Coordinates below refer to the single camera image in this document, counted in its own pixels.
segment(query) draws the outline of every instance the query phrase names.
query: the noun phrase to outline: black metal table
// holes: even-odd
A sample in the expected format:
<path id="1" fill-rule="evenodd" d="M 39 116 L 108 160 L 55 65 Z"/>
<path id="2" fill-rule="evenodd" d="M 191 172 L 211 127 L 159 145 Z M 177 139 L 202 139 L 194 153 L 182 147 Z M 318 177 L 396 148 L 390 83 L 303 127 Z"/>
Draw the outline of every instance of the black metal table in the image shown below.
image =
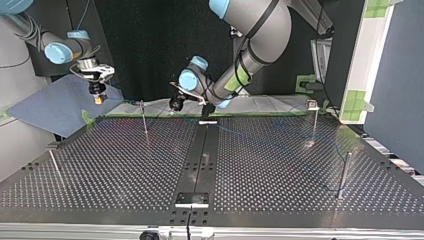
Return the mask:
<path id="1" fill-rule="evenodd" d="M 0 183 L 0 223 L 424 230 L 424 189 L 332 116 L 105 118 Z M 344 197 L 340 187 L 348 165 Z M 179 193 L 208 208 L 176 208 Z"/>

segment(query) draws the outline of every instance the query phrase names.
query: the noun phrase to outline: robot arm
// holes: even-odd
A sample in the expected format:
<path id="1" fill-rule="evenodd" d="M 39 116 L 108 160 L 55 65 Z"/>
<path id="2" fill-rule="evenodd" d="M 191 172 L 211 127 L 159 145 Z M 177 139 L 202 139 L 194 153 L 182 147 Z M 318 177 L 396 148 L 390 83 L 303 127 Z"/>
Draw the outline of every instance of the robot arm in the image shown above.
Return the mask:
<path id="1" fill-rule="evenodd" d="M 235 63 L 216 82 L 205 76 L 208 62 L 193 57 L 177 87 L 184 95 L 225 108 L 232 95 L 250 83 L 252 75 L 283 54 L 290 39 L 291 16 L 283 0 L 210 0 L 209 6 L 243 33 L 247 49 L 240 48 Z"/>
<path id="2" fill-rule="evenodd" d="M 86 31 L 68 32 L 68 38 L 62 39 L 40 28 L 35 20 L 25 13 L 33 0 L 0 0 L 0 21 L 11 29 L 17 37 L 44 51 L 46 57 L 54 64 L 66 64 L 74 60 L 76 64 L 71 72 L 89 81 L 89 92 L 96 104 L 102 104 L 107 98 L 105 91 L 108 81 L 115 73 L 114 68 L 99 64 L 95 53 L 100 47 L 93 48 Z"/>

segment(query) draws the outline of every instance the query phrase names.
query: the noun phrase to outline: white panel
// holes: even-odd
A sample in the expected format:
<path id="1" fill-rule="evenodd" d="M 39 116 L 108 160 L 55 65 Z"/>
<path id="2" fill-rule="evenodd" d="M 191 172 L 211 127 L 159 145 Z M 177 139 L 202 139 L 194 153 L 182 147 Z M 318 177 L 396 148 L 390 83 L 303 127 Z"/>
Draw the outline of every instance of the white panel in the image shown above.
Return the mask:
<path id="1" fill-rule="evenodd" d="M 0 109 L 7 109 L 47 86 L 46 79 L 36 77 L 25 43 L 0 23 Z M 51 133 L 14 119 L 0 120 L 0 181 L 21 166 L 39 157 L 50 142 Z"/>
<path id="2" fill-rule="evenodd" d="M 21 121 L 0 127 L 0 182 L 41 156 L 53 135 Z"/>

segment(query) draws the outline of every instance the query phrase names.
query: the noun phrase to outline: metal rod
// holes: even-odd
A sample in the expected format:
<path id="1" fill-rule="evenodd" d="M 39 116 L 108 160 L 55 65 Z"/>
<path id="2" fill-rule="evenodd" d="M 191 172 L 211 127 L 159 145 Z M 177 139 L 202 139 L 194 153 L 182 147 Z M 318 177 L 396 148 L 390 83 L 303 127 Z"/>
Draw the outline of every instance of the metal rod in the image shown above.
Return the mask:
<path id="1" fill-rule="evenodd" d="M 316 129 L 316 128 L 317 128 L 317 122 L 318 122 L 318 112 L 319 112 L 319 109 L 315 111 L 314 129 Z"/>
<path id="2" fill-rule="evenodd" d="M 141 114 L 143 115 L 144 133 L 147 134 L 148 131 L 147 131 L 146 116 L 144 111 L 144 101 L 140 101 L 140 110 L 141 110 Z"/>
<path id="3" fill-rule="evenodd" d="M 50 153 L 50 157 L 53 160 L 54 168 L 56 169 L 56 171 L 60 171 L 59 165 L 57 165 L 56 158 L 54 157 L 53 151 L 49 150 L 49 153 Z"/>
<path id="4" fill-rule="evenodd" d="M 351 159 L 352 159 L 352 153 L 348 152 L 346 154 L 346 158 L 345 158 L 345 161 L 344 161 L 343 173 L 342 173 L 342 177 L 340 179 L 339 189 L 337 191 L 337 198 L 338 199 L 343 198 L 343 194 L 344 194 L 344 191 L 345 191 L 345 188 L 346 188 L 346 180 L 347 180 L 347 175 L 348 175 L 349 165 L 350 165 Z"/>

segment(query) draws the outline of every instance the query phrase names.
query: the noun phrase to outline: robot end effector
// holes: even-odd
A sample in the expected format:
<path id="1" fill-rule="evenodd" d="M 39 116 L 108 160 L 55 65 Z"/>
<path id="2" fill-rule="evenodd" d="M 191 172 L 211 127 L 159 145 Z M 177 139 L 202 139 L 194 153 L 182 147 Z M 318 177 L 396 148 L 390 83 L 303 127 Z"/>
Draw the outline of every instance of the robot end effector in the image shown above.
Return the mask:
<path id="1" fill-rule="evenodd" d="M 93 49 L 90 37 L 84 30 L 68 32 L 68 38 L 62 39 L 41 29 L 25 13 L 32 3 L 33 0 L 0 0 L 0 21 L 20 39 L 44 51 L 52 63 L 66 64 L 76 60 L 77 63 L 71 66 L 70 71 L 89 82 L 89 92 L 94 96 L 96 104 L 102 104 L 107 98 L 105 82 L 112 78 L 115 70 L 99 64 L 95 53 L 100 50 L 100 46 Z"/>
<path id="2" fill-rule="evenodd" d="M 175 86 L 182 96 L 225 108 L 237 90 L 250 83 L 251 76 L 283 54 L 290 39 L 291 16 L 284 0 L 210 0 L 209 6 L 244 35 L 242 46 L 234 64 L 216 82 L 205 76 L 208 62 L 195 56 Z M 181 110 L 181 99 L 185 98 L 171 100 L 171 108 L 177 106 L 174 111 Z"/>

